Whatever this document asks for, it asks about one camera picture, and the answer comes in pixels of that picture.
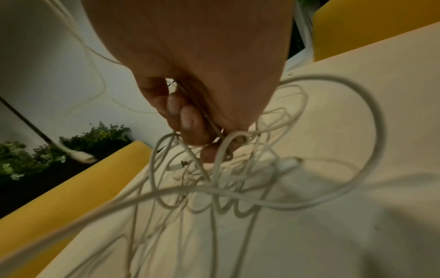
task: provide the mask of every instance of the black planter box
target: black planter box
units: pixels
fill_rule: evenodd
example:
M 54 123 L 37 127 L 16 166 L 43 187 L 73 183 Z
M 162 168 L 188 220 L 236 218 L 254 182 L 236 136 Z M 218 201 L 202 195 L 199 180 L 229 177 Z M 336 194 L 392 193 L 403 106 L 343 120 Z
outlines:
M 99 142 L 90 150 L 84 151 L 94 155 L 100 161 L 130 143 L 131 141 L 107 140 Z M 83 164 L 67 157 L 66 162 L 54 163 L 40 173 L 24 176 L 20 180 L 1 182 L 0 218 L 26 205 L 92 165 Z

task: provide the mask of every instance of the wooden table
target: wooden table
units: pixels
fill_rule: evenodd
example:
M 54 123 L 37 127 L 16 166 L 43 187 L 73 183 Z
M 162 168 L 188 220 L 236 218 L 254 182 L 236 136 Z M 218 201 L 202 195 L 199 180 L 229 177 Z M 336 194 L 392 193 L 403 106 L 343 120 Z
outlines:
M 440 277 L 439 50 L 437 23 L 287 73 L 326 73 L 363 84 L 384 111 L 386 152 L 375 174 L 348 196 L 298 212 L 263 209 L 240 277 Z M 365 104 L 336 84 L 302 84 L 310 97 L 308 106 L 277 152 L 362 167 L 374 140 Z M 346 178 L 346 169 L 330 164 L 316 168 Z M 149 210 L 151 204 L 140 206 L 145 216 Z M 85 228 L 39 277 L 63 277 L 97 242 L 107 242 L 124 229 L 129 216 L 128 210 Z M 249 218 L 239 220 L 229 213 L 217 220 L 216 273 L 229 277 Z M 117 252 L 91 277 L 121 277 L 116 273 L 122 268 L 124 246 L 117 243 Z M 209 213 L 184 214 L 167 227 L 155 250 L 140 277 L 209 277 Z

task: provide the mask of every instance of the yellow seat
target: yellow seat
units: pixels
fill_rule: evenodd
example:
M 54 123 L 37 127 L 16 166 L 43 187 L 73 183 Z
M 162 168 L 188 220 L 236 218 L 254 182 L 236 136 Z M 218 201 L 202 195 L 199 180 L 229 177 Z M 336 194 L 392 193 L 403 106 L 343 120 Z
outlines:
M 314 60 L 440 21 L 440 0 L 330 0 L 313 16 Z
M 0 219 L 0 257 L 113 199 L 147 165 L 150 154 L 148 146 L 133 142 Z M 74 237 L 51 246 L 9 277 L 35 278 Z

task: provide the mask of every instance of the skin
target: skin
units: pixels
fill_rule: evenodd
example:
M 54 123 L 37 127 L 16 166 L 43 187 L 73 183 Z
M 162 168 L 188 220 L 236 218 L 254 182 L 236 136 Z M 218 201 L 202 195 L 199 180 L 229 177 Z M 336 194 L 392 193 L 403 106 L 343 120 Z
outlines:
M 246 131 L 280 80 L 292 0 L 83 0 L 106 48 L 188 145 L 214 161 L 217 134 Z M 165 78 L 182 87 L 169 94 Z M 230 146 L 243 143 L 236 139 Z

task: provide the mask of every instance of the green plant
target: green plant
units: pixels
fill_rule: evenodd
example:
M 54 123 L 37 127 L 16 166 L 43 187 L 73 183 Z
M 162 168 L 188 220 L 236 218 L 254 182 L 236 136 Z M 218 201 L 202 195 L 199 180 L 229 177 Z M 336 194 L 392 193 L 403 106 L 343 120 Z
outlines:
M 90 132 L 72 138 L 60 137 L 60 142 L 66 147 L 89 152 L 99 146 L 107 146 L 109 141 L 130 141 L 130 129 L 124 125 L 106 126 L 99 122 Z M 19 180 L 25 175 L 43 171 L 54 163 L 64 163 L 66 154 L 55 146 L 43 145 L 34 149 L 30 155 L 26 145 L 19 142 L 0 144 L 0 180 Z

